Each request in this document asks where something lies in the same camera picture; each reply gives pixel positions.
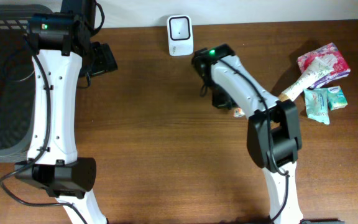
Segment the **teal Kleenex tissue pack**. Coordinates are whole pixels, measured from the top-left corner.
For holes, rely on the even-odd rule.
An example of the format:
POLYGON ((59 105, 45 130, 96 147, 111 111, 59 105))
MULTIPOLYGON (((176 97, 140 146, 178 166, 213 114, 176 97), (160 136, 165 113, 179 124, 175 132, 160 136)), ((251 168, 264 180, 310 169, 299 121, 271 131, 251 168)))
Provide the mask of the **teal Kleenex tissue pack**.
POLYGON ((327 88, 328 91, 328 106, 330 110, 337 110, 345 108, 348 105, 346 97, 340 86, 333 86, 327 88))

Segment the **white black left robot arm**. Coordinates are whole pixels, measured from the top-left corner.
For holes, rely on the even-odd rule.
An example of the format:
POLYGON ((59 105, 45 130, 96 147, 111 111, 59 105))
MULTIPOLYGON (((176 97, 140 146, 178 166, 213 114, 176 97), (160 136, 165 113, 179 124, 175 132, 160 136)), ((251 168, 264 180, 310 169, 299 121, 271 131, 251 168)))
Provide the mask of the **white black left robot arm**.
POLYGON ((73 223, 108 222, 93 192, 96 161, 78 156, 74 133, 78 79, 117 69, 109 45, 91 41, 102 13, 96 1, 63 1, 59 12, 34 14, 24 37, 35 72, 34 128, 13 176, 46 191, 73 223))

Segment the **orange tissue pack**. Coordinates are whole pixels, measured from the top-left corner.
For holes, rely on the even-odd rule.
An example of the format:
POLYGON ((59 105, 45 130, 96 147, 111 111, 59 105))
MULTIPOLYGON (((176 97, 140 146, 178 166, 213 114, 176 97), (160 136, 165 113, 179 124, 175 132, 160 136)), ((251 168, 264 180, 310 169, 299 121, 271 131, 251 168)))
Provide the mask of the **orange tissue pack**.
POLYGON ((234 108, 233 109, 233 117, 241 118, 243 116, 245 116, 245 113, 243 112, 243 110, 241 108, 234 108))

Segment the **teal wet wipes pack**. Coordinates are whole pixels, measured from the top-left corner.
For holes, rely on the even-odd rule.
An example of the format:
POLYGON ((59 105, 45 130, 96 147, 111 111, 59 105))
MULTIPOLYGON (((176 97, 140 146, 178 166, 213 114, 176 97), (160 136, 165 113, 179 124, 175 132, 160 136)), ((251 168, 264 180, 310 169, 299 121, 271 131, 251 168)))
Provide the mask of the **teal wet wipes pack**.
POLYGON ((325 125, 330 124, 328 115, 328 96, 327 89, 316 88, 313 90, 304 89, 306 114, 309 119, 313 119, 325 125))

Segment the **white conditioner tube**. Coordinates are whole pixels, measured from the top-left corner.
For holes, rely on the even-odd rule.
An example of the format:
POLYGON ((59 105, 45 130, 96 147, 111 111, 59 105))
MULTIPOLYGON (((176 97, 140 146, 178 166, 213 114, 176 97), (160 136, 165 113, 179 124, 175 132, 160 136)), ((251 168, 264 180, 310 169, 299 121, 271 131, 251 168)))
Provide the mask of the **white conditioner tube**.
POLYGON ((323 58, 316 57, 299 79, 279 94, 278 99, 280 101, 295 101, 305 88, 310 87, 318 80, 333 72, 335 62, 335 60, 324 60, 323 58))

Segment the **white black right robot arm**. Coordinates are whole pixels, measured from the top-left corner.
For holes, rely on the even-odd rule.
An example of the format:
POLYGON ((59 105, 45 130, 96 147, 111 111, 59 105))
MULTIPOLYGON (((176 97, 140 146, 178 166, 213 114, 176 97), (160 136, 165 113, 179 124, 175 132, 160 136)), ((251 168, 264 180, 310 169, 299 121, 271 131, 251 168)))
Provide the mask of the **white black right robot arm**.
POLYGON ((215 108, 241 109, 248 120, 247 150, 264 173, 269 223, 301 223, 295 171, 302 141, 294 102, 265 90, 227 44, 197 50, 191 64, 203 80, 201 96, 211 90, 215 108))

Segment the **red purple tissue pack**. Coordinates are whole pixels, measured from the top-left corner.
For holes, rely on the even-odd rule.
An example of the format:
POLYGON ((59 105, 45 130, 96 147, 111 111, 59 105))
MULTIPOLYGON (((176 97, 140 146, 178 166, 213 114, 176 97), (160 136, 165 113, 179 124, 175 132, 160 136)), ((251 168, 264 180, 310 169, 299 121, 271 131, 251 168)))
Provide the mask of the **red purple tissue pack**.
POLYGON ((314 82, 310 88, 321 88, 331 81, 338 80, 340 78, 347 77, 351 68, 347 64, 346 60, 342 56, 342 53, 336 47, 334 43, 326 44, 316 50, 312 50, 297 58, 296 62, 301 72, 304 72, 310 63, 316 58, 320 58, 324 63, 331 66, 334 70, 318 81, 314 82))

